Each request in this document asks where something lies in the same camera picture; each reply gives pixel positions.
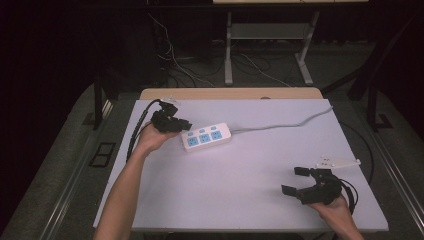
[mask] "power strip switch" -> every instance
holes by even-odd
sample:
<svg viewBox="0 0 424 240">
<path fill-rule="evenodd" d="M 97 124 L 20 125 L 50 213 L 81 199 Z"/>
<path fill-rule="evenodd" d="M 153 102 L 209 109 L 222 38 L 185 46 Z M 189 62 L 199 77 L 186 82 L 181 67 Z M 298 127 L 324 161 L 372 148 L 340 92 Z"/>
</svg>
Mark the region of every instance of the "power strip switch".
<svg viewBox="0 0 424 240">
<path fill-rule="evenodd" d="M 208 127 L 191 130 L 181 134 L 184 149 L 194 152 L 209 148 L 231 140 L 231 132 L 226 123 L 219 123 Z"/>
</svg>

